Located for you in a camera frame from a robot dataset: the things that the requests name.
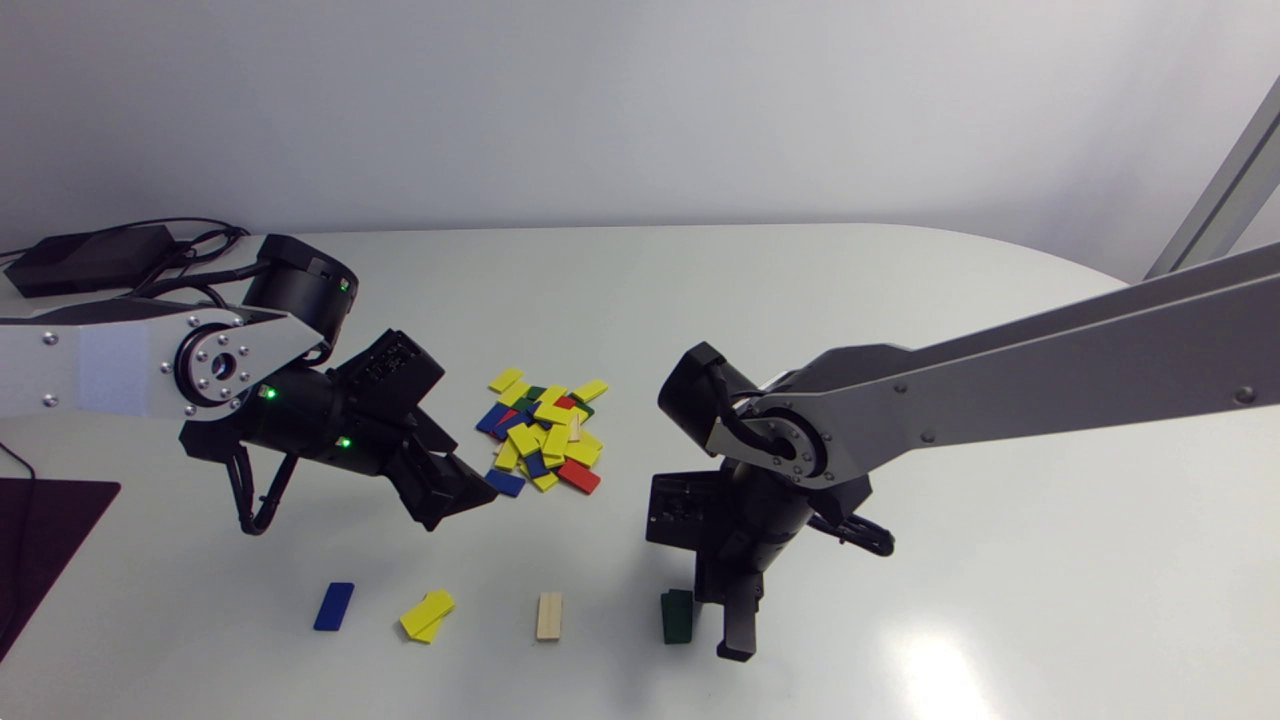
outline table surface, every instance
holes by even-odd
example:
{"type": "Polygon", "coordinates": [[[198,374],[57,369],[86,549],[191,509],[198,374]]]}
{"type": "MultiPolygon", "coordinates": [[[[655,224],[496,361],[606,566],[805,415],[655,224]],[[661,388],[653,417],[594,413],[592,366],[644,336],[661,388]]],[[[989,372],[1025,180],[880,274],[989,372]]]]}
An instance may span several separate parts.
{"type": "MultiPolygon", "coordinates": [[[[860,514],[890,559],[804,533],[767,574],[759,655],[721,610],[662,644],[692,553],[644,542],[654,473],[714,461],[658,410],[707,340],[763,382],[823,350],[919,347],[1120,287],[1024,247],[893,225],[302,236],[361,278],[335,357],[388,327],[448,374],[422,406],[477,468],[488,380],[612,389],[604,478],[412,523],[388,480],[303,462],[242,536],[221,468],[165,420],[0,424],[51,478],[123,491],[0,664],[0,717],[1262,717],[1280,706],[1276,409],[908,454],[860,514]],[[338,633],[328,583],[356,584],[338,633]],[[448,589],[433,646],[397,618],[448,589]],[[564,634],[534,641],[539,592],[564,634]]],[[[227,258],[252,258],[247,242],[227,258]]],[[[12,287],[5,287],[13,299],[12,287]]],[[[22,304],[9,302],[9,310],[22,304]]],[[[253,451],[268,474],[274,457],[253,451]]],[[[8,466],[0,471],[15,474],[8,466]]]]}

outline wooden block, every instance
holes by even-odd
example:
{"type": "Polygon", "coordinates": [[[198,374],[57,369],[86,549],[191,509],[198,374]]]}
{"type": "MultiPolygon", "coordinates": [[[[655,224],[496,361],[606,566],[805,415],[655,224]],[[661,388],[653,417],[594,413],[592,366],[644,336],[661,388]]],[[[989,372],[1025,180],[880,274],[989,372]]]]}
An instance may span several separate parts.
{"type": "Polygon", "coordinates": [[[507,439],[516,443],[516,450],[524,457],[538,452],[538,438],[527,425],[516,425],[507,430],[507,439]]]}
{"type": "Polygon", "coordinates": [[[585,442],[571,442],[564,446],[564,457],[571,460],[577,460],[582,465],[590,468],[595,465],[595,461],[600,459],[600,448],[590,446],[585,442]]]}
{"type": "Polygon", "coordinates": [[[544,592],[538,596],[538,632],[539,641],[558,641],[561,635],[561,623],[564,618],[564,593],[544,592]]]}
{"type": "Polygon", "coordinates": [[[541,492],[547,492],[559,482],[559,478],[554,473],[547,473],[545,475],[539,475],[530,480],[541,492]]]}
{"type": "Polygon", "coordinates": [[[525,397],[525,393],[529,392],[529,388],[530,384],[526,383],[525,380],[516,380],[511,383],[511,387],[502,391],[502,395],[498,396],[498,402],[506,405],[507,407],[511,407],[512,405],[516,404],[517,400],[525,397]]]}
{"type": "Polygon", "coordinates": [[[492,383],[489,383],[489,389],[498,393],[506,392],[507,388],[522,377],[525,377],[525,374],[520,372],[520,368],[507,368],[502,372],[502,374],[494,378],[492,383]]]}
{"type": "Polygon", "coordinates": [[[564,455],[564,446],[568,445],[568,425],[552,425],[547,430],[547,439],[543,442],[544,455],[564,455]]]}
{"type": "Polygon", "coordinates": [[[581,400],[582,402],[590,402],[590,401],[595,400],[596,397],[600,397],[602,395],[604,395],[604,391],[607,391],[607,389],[609,389],[609,386],[604,384],[604,380],[595,379],[595,380],[591,380],[591,382],[586,383],[585,386],[575,389],[573,395],[579,400],[581,400]]]}
{"type": "Polygon", "coordinates": [[[567,425],[570,418],[572,418],[572,415],[568,410],[557,407],[550,402],[543,402],[538,406],[538,410],[534,410],[535,420],[547,420],[548,423],[553,423],[556,425],[567,425]]]}
{"type": "Polygon", "coordinates": [[[516,443],[508,438],[507,442],[502,443],[502,452],[493,461],[493,466],[509,473],[516,468],[517,460],[520,460],[520,451],[516,450],[516,443]]]}
{"type": "Polygon", "coordinates": [[[444,591],[431,591],[426,593],[422,602],[415,605],[408,612],[401,615],[401,626],[408,637],[417,635],[431,623],[444,618],[453,611],[453,598],[444,591]]]}
{"type": "Polygon", "coordinates": [[[556,405],[556,401],[564,397],[566,392],[568,392],[568,388],[564,386],[547,386],[547,389],[538,396],[538,402],[541,402],[543,405],[556,405]]]}

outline dark green block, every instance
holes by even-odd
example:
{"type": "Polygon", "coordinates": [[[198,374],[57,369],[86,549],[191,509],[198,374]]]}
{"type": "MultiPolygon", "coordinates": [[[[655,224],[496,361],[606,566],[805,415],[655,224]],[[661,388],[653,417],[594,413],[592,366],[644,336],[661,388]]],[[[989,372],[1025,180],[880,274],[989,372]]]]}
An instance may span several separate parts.
{"type": "Polygon", "coordinates": [[[694,642],[694,593],[669,589],[662,593],[662,642],[694,642]]]}

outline colored block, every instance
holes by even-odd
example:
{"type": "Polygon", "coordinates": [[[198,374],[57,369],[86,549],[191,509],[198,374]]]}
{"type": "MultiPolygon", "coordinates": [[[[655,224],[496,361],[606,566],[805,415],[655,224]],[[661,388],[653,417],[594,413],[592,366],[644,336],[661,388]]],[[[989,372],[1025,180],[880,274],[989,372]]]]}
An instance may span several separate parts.
{"type": "Polygon", "coordinates": [[[498,470],[489,470],[485,473],[484,480],[493,486],[493,489],[500,492],[502,495],[509,495],[511,497],[516,497],[520,495],[520,491],[525,488],[525,478],[517,478],[516,475],[508,475],[507,473],[498,470]]]}
{"type": "Polygon", "coordinates": [[[493,461],[493,466],[499,470],[511,471],[516,469],[516,461],[520,460],[520,451],[516,450],[516,443],[509,439],[502,443],[502,452],[493,461]]]}
{"type": "Polygon", "coordinates": [[[545,475],[535,477],[531,482],[538,487],[538,489],[547,492],[552,489],[552,486],[559,482],[559,478],[557,478],[553,473],[547,473],[545,475]]]}
{"type": "Polygon", "coordinates": [[[532,386],[530,386],[525,380],[516,380],[511,383],[511,387],[502,391],[502,395],[498,396],[498,402],[506,405],[507,407],[511,407],[512,405],[516,404],[517,400],[525,397],[525,393],[529,392],[530,387],[532,386]]]}
{"type": "Polygon", "coordinates": [[[534,419],[547,420],[556,425],[567,425],[571,416],[568,410],[557,407],[550,402],[541,402],[538,405],[538,410],[534,410],[534,419]]]}
{"type": "Polygon", "coordinates": [[[520,372],[520,368],[507,368],[502,372],[502,374],[494,378],[492,383],[489,383],[489,389],[499,393],[506,392],[507,388],[516,384],[516,380],[522,377],[525,377],[525,374],[520,372]]]}
{"type": "Polygon", "coordinates": [[[662,642],[694,642],[694,593],[669,589],[662,593],[662,642]]]}
{"type": "Polygon", "coordinates": [[[538,596],[538,630],[534,637],[539,641],[558,641],[563,620],[564,593],[540,593],[538,596]]]}
{"type": "Polygon", "coordinates": [[[575,389],[573,396],[582,402],[590,402],[604,395],[604,391],[607,389],[609,389],[609,386],[604,384],[604,380],[595,379],[575,389]]]}
{"type": "Polygon", "coordinates": [[[453,611],[453,598],[444,591],[431,591],[426,593],[422,602],[412,610],[401,615],[401,626],[408,637],[415,637],[426,629],[431,623],[444,618],[453,611]]]}
{"type": "Polygon", "coordinates": [[[538,402],[541,402],[543,405],[554,405],[557,400],[564,397],[566,392],[568,392],[568,388],[564,386],[547,386],[547,389],[538,396],[538,402]]]}
{"type": "Polygon", "coordinates": [[[577,460],[582,465],[590,468],[595,465],[595,461],[600,459],[600,448],[590,446],[585,442],[571,442],[564,446],[564,457],[571,460],[577,460]]]}
{"type": "Polygon", "coordinates": [[[342,626],[342,618],[347,614],[347,603],[351,602],[351,593],[356,589],[355,583],[329,583],[329,589],[320,601],[320,612],[316,612],[316,621],[312,628],[316,630],[337,630],[342,626]]]}
{"type": "Polygon", "coordinates": [[[547,473],[550,471],[550,470],[547,469],[547,465],[543,462],[543,454],[541,452],[534,452],[529,457],[525,457],[525,462],[529,464],[529,474],[532,475],[532,477],[535,477],[535,478],[538,478],[540,475],[545,475],[547,473]]]}
{"type": "Polygon", "coordinates": [[[548,455],[564,455],[566,445],[568,445],[568,425],[552,425],[552,429],[547,430],[543,452],[548,455]]]}
{"type": "Polygon", "coordinates": [[[534,437],[534,430],[529,429],[527,425],[516,425],[507,430],[507,438],[516,443],[516,450],[520,455],[529,457],[534,452],[538,452],[538,438],[534,437]]]}
{"type": "Polygon", "coordinates": [[[485,413],[484,418],[480,418],[480,421],[476,423],[476,429],[481,433],[492,433],[507,413],[511,413],[511,410],[504,405],[494,405],[488,413],[485,413]]]}
{"type": "Polygon", "coordinates": [[[576,487],[586,495],[591,495],[595,492],[595,488],[600,486],[600,477],[588,470],[573,459],[566,460],[564,464],[556,470],[556,474],[559,475],[566,483],[576,487]]]}

